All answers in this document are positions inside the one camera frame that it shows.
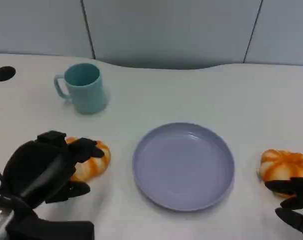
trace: black hole in table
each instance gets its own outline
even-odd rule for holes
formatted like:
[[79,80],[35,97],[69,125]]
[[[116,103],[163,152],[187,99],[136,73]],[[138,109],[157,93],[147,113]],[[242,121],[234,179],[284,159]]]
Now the black hole in table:
[[15,74],[16,70],[12,66],[0,67],[0,82],[4,82],[11,79]]

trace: plate rim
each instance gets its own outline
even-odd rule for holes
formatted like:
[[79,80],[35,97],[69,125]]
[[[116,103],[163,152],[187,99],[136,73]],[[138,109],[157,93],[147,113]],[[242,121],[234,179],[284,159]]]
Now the plate rim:
[[[222,194],[217,198],[215,199],[214,201],[210,202],[210,203],[207,203],[207,204],[204,204],[203,206],[198,206],[198,207],[190,207],[190,208],[175,208],[175,207],[171,207],[171,206],[168,206],[166,204],[163,204],[159,201],[157,201],[156,199],[154,199],[152,196],[148,195],[146,192],[146,190],[141,186],[141,183],[140,181],[138,180],[138,177],[137,177],[137,174],[136,174],[136,171],[135,171],[135,162],[137,161],[136,159],[138,158],[137,157],[137,154],[138,154],[138,149],[140,148],[140,146],[143,144],[143,141],[148,138],[152,133],[154,133],[155,131],[157,131],[158,129],[160,128],[163,128],[163,127],[167,127],[167,126],[170,126],[170,125],[190,125],[190,126],[194,126],[194,127],[198,127],[198,128],[202,128],[202,129],[205,129],[206,131],[209,131],[211,132],[212,134],[214,134],[226,147],[227,149],[227,152],[230,154],[230,160],[231,160],[231,163],[232,163],[232,177],[231,177],[231,180],[228,184],[228,187],[222,192]],[[163,124],[163,125],[160,125],[158,127],[155,127],[153,128],[152,130],[150,130],[149,132],[147,132],[141,139],[140,141],[138,142],[134,152],[133,152],[133,156],[132,156],[132,173],[133,173],[133,176],[134,176],[134,181],[136,183],[136,185],[138,186],[139,190],[144,194],[144,196],[146,196],[149,200],[151,200],[152,202],[154,202],[155,204],[157,204],[158,206],[161,206],[163,208],[166,208],[166,209],[170,209],[170,210],[174,210],[174,211],[179,211],[179,212],[194,212],[194,211],[199,211],[199,210],[203,210],[203,209],[207,209],[213,205],[216,205],[218,204],[220,201],[222,201],[225,197],[227,197],[231,190],[232,190],[232,187],[234,185],[234,182],[235,182],[235,160],[234,160],[234,156],[232,154],[232,151],[230,150],[230,148],[228,147],[227,143],[224,141],[224,139],[219,136],[218,134],[216,134],[214,131],[210,130],[209,128],[207,127],[203,127],[201,125],[198,125],[198,124],[195,124],[195,123],[190,123],[190,122],[171,122],[171,123],[166,123],[166,124]]]

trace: mug handle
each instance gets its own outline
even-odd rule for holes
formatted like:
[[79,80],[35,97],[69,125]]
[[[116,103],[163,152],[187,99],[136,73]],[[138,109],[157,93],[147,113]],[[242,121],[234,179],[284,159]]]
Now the mug handle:
[[53,84],[55,85],[55,88],[56,88],[56,91],[58,93],[58,95],[62,98],[62,99],[66,99],[66,100],[69,100],[71,99],[71,97],[65,93],[63,93],[61,87],[60,87],[60,84],[58,82],[58,79],[64,79],[64,76],[63,75],[56,75],[53,79]]

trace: gray wall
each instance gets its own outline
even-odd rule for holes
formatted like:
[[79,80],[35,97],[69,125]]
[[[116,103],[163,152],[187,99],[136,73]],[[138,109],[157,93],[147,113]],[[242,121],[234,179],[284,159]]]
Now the gray wall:
[[0,53],[92,58],[80,0],[0,0]]
[[303,65],[303,0],[263,0],[245,62]]
[[242,63],[261,0],[84,0],[96,58],[131,67]]

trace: wall seam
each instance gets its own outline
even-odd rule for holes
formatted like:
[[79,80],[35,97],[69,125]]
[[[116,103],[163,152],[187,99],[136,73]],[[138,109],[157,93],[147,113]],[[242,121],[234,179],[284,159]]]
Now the wall seam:
[[251,45],[251,42],[252,42],[252,39],[253,39],[253,34],[254,34],[254,31],[255,31],[255,28],[256,28],[257,20],[258,20],[258,17],[260,16],[260,13],[261,13],[263,1],[264,0],[261,0],[260,4],[259,4],[259,8],[258,8],[258,11],[257,11],[257,16],[256,16],[255,22],[253,24],[252,31],[251,31],[250,38],[249,38],[249,42],[248,42],[247,49],[246,49],[246,52],[245,52],[245,56],[244,56],[243,61],[242,61],[243,64],[246,61],[248,50],[250,49],[250,45]]
[[91,36],[91,32],[90,32],[90,27],[88,25],[87,15],[86,15],[86,11],[85,11],[84,0],[80,0],[80,4],[81,4],[82,15],[83,15],[83,19],[85,21],[86,31],[87,31],[87,35],[88,35],[88,39],[89,39],[91,56],[92,56],[93,59],[96,59],[94,46],[93,46],[93,41],[92,41],[92,36]]

